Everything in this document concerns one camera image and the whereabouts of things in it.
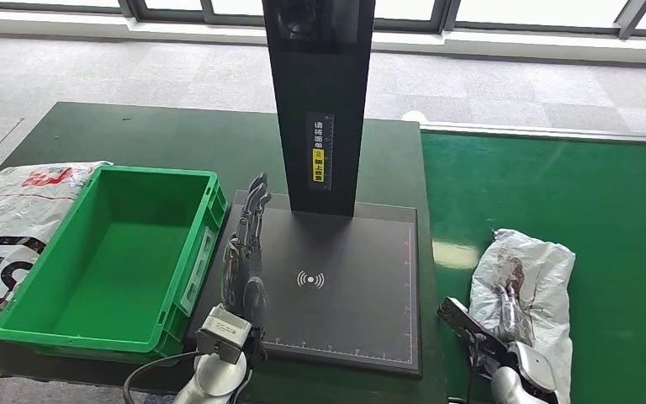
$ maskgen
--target green table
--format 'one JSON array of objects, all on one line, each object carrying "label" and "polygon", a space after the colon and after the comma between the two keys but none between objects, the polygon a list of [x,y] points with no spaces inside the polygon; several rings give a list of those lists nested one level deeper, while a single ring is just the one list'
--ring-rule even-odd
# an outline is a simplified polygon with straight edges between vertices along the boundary
[{"label": "green table", "polygon": [[[646,402],[646,143],[631,140],[599,132],[422,131],[440,297],[469,303],[492,229],[516,229],[576,253],[573,403]],[[448,327],[440,333],[448,393],[463,396],[467,359]],[[486,388],[472,397],[490,401],[488,382],[474,385]]]},{"label": "green table", "polygon": [[[229,196],[266,170],[272,191],[285,193],[277,133],[270,114],[60,103],[3,166],[106,159],[206,168],[220,174]],[[491,230],[510,227],[578,255],[569,285],[573,402],[646,402],[646,143],[508,128],[423,127],[420,135],[417,124],[366,121],[357,197],[419,211],[423,380],[272,361],[246,399],[438,403],[447,391],[463,396],[467,362],[435,309],[445,295],[468,299]],[[132,369],[0,343],[0,372],[9,375],[121,385]],[[171,391],[190,374],[188,365],[157,369],[138,386]],[[489,401],[488,383],[474,385],[474,397]]]},{"label": "green table", "polygon": [[[271,192],[287,191],[274,114],[58,103],[2,167],[93,160],[216,171],[229,199],[237,189],[246,189],[261,171],[268,173]],[[305,399],[325,404],[443,401],[442,344],[437,334],[437,294],[417,123],[365,123],[357,199],[417,208],[424,379],[269,361],[246,388],[245,399],[276,403]],[[38,356],[26,348],[0,342],[0,373],[5,375],[122,385],[134,368],[129,364]],[[191,374],[189,363],[154,369],[135,387],[177,391]]]}]

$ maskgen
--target floor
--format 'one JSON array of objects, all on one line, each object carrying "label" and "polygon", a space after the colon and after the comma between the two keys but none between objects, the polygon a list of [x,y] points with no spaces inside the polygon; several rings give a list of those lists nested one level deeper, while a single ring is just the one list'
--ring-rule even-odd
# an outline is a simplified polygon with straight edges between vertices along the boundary
[{"label": "floor", "polygon": [[[275,111],[263,47],[0,37],[0,163],[56,101]],[[434,121],[644,135],[646,68],[373,54],[366,117],[411,110]],[[15,402],[121,398],[118,389],[1,380],[0,404]]]}]

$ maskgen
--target robotic hand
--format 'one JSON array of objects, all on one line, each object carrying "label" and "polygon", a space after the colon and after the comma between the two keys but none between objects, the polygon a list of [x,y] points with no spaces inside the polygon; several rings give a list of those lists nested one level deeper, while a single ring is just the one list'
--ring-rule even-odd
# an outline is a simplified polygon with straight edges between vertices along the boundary
[{"label": "robotic hand", "polygon": [[559,404],[553,369],[545,356],[522,342],[502,342],[469,316],[467,308],[454,298],[445,298],[437,314],[462,341],[474,347],[475,358],[483,354],[492,364],[490,367],[495,368],[490,375],[495,402]]},{"label": "robotic hand", "polygon": [[223,303],[212,308],[197,331],[197,351],[203,356],[173,404],[234,404],[254,367],[266,360],[260,237],[264,207],[271,200],[267,186],[262,173],[249,187],[236,232],[225,247]]}]

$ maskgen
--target green storage bin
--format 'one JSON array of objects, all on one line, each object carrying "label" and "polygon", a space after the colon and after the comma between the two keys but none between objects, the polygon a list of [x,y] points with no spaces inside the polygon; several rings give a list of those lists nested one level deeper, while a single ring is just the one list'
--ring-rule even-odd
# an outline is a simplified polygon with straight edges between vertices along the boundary
[{"label": "green storage bin", "polygon": [[179,354],[226,212],[215,173],[99,167],[0,314],[39,354]]}]

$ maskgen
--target black scanning platform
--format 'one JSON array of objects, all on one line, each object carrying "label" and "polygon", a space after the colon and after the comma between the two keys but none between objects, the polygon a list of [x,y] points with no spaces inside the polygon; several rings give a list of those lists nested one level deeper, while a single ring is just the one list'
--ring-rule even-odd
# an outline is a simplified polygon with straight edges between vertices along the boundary
[{"label": "black scanning platform", "polygon": [[[185,343],[221,302],[223,246],[246,192],[236,193]],[[421,375],[416,210],[356,203],[354,217],[292,212],[275,194],[262,224],[270,357]]]}]

